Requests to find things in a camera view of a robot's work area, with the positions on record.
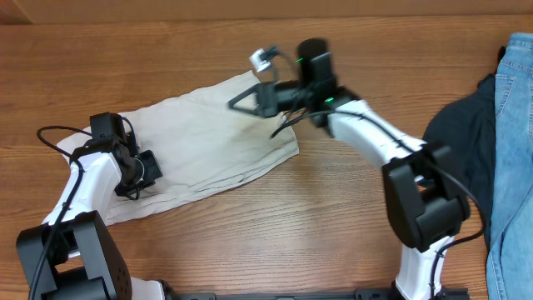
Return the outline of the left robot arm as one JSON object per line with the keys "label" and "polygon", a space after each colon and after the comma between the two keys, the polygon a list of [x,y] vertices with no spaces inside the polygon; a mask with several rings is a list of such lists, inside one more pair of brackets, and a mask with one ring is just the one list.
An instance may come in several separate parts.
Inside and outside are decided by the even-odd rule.
{"label": "left robot arm", "polygon": [[140,152],[130,122],[104,112],[90,118],[90,137],[67,155],[70,177],[42,225],[19,233],[16,247],[31,299],[172,299],[161,280],[130,275],[107,230],[111,200],[136,201],[162,177],[152,151]]}

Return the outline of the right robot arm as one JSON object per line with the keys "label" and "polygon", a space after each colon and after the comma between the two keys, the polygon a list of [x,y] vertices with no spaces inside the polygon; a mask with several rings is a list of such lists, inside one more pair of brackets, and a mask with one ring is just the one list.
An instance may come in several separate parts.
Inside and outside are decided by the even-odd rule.
{"label": "right robot arm", "polygon": [[441,271],[448,248],[470,216],[466,192],[451,149],[440,142],[412,137],[376,114],[367,102],[340,85],[331,52],[322,38],[298,45],[293,64],[296,80],[260,82],[227,106],[253,96],[242,112],[260,118],[302,110],[303,118],[334,139],[355,148],[382,174],[386,213],[402,243],[401,266],[389,287],[332,292],[325,299],[467,299],[465,288],[446,288]]}

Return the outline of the beige shorts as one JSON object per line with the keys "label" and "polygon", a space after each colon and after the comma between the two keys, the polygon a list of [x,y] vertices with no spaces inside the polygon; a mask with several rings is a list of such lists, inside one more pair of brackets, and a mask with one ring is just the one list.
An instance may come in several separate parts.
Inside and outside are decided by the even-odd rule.
{"label": "beige shorts", "polygon": [[[162,170],[155,184],[136,201],[116,196],[107,225],[162,213],[249,183],[299,153],[295,133],[277,136],[281,116],[261,119],[234,112],[227,102],[257,84],[252,72],[202,87],[132,112],[117,113],[133,130],[140,152],[152,150]],[[71,153],[89,140],[83,133],[58,146]]]}

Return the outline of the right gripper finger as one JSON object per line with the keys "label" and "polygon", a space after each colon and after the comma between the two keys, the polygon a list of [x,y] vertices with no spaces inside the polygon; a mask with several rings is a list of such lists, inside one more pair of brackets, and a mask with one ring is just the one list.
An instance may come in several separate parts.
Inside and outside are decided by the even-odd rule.
{"label": "right gripper finger", "polygon": [[257,86],[254,85],[250,88],[248,88],[247,90],[245,90],[244,92],[241,92],[239,93],[237,96],[235,96],[234,98],[232,98],[230,101],[227,102],[227,106],[229,109],[235,109],[235,105],[240,102],[241,100],[243,100],[244,98],[248,97],[248,96],[251,96],[252,94],[254,94],[257,90]]}
{"label": "right gripper finger", "polygon": [[240,113],[245,113],[245,114],[252,115],[252,116],[255,116],[255,117],[259,117],[260,116],[260,114],[257,112],[257,110],[255,108],[251,109],[251,108],[244,108],[244,107],[236,107],[234,103],[229,103],[228,104],[228,108],[230,110],[237,111],[237,112],[240,112]]}

